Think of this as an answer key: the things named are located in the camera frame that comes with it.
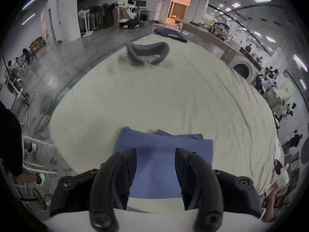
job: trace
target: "washing machine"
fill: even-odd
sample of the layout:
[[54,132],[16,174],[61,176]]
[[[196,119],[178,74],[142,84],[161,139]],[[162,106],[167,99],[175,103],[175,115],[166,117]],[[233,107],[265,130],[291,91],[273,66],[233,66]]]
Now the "washing machine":
[[249,59],[237,54],[228,64],[228,66],[238,72],[249,83],[253,83],[255,77],[261,74]]

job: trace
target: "sneaker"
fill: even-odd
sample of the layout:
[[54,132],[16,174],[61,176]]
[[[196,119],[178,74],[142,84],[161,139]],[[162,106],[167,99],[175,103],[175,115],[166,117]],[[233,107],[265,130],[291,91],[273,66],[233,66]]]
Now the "sneaker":
[[39,173],[39,174],[36,174],[36,176],[37,176],[37,181],[36,181],[37,185],[42,186],[45,181],[45,174]]
[[31,148],[31,151],[29,152],[30,155],[32,155],[34,152],[37,151],[37,145],[36,144],[30,144],[30,148]]

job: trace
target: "computer monitor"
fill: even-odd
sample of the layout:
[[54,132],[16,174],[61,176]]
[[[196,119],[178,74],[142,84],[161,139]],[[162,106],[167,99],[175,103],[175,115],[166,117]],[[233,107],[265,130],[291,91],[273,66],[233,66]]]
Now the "computer monitor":
[[137,0],[136,3],[135,3],[135,6],[137,6],[137,7],[145,7],[146,6],[146,1]]

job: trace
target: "folded blue cloth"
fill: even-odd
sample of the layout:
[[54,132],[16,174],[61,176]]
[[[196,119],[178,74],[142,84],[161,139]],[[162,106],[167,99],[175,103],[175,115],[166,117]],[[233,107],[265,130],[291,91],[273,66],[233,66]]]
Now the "folded blue cloth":
[[156,28],[154,30],[154,33],[158,34],[158,35],[161,35],[161,36],[164,36],[164,37],[168,37],[168,38],[172,38],[172,39],[175,39],[175,40],[179,40],[181,42],[185,42],[185,43],[188,42],[184,37],[182,37],[180,35],[180,33],[178,33],[175,30],[172,30],[172,29]]
[[168,136],[168,137],[185,137],[189,139],[195,139],[195,140],[201,140],[204,139],[202,134],[185,134],[185,135],[172,135],[169,134],[163,130],[157,130],[154,135],[160,135],[160,136]]
[[213,159],[213,141],[174,136],[164,131],[154,135],[125,127],[114,152],[136,149],[137,168],[130,197],[140,199],[181,198],[175,171],[176,148],[198,153],[210,165]]

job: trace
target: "chair leg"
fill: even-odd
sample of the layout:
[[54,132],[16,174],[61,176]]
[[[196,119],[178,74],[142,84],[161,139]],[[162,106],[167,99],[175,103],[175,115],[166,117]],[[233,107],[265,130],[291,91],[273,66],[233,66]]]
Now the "chair leg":
[[31,162],[28,162],[28,161],[24,161],[24,163],[27,163],[27,164],[32,165],[32,166],[40,167],[40,168],[44,167],[42,165],[34,164],[34,163],[31,163]]
[[52,146],[52,147],[56,147],[56,146],[55,146],[55,145],[53,145],[53,144],[50,144],[50,143],[46,143],[46,142],[43,142],[43,141],[37,140],[37,139],[34,139],[34,138],[29,137],[29,136],[26,136],[26,135],[23,135],[23,138],[30,139],[31,141],[35,141],[35,142],[40,143],[40,144],[43,144],[43,145],[49,145],[49,146]]
[[34,171],[34,172],[39,172],[39,173],[46,173],[46,174],[57,174],[58,173],[58,172],[54,172],[54,171],[45,171],[45,170],[29,168],[29,167],[26,167],[25,165],[23,165],[23,167],[25,169],[27,169],[27,170]]

